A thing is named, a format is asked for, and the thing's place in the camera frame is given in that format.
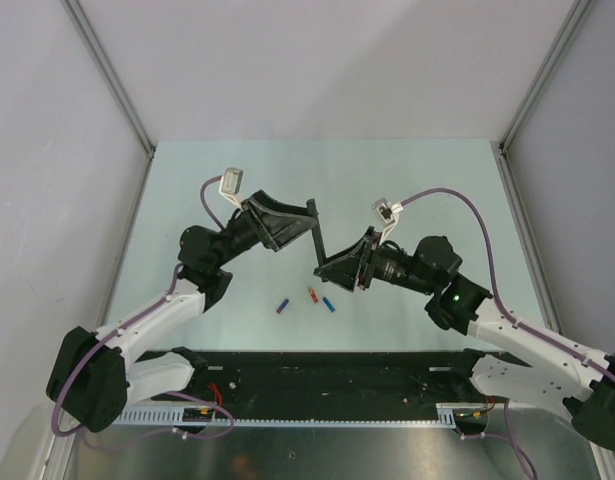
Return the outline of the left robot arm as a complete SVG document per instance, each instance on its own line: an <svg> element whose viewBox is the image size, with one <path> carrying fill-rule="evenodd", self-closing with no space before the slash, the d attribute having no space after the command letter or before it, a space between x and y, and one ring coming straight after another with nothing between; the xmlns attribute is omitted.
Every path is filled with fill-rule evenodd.
<svg viewBox="0 0 615 480"><path fill-rule="evenodd" d="M293 206L259 190L242 201L223 229L186 228L171 282L152 304L118 323L76 327L65 335L46 387L54 403L53 433L100 432L126 407L159 395L201 397L208 376L200 355L186 347L148 360L143 354L223 298L233 278L224 265L256 245L278 252L318 226L314 200Z"/></svg>

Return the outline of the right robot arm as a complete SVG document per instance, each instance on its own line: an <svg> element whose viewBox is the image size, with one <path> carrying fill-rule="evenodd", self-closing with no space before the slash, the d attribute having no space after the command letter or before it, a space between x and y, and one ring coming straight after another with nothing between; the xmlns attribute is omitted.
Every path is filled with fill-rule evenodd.
<svg viewBox="0 0 615 480"><path fill-rule="evenodd" d="M429 318L487 342L517 358L467 354L450 373L448 388L460 401L478 394L505 397L569 421L586 440L615 451L615 352L607 353L534 325L505 310L492 292L460 274L462 259L444 236L427 236L408 254L368 228L352 246L328 256L320 231L313 241L315 276L348 291L378 280L429 296Z"/></svg>

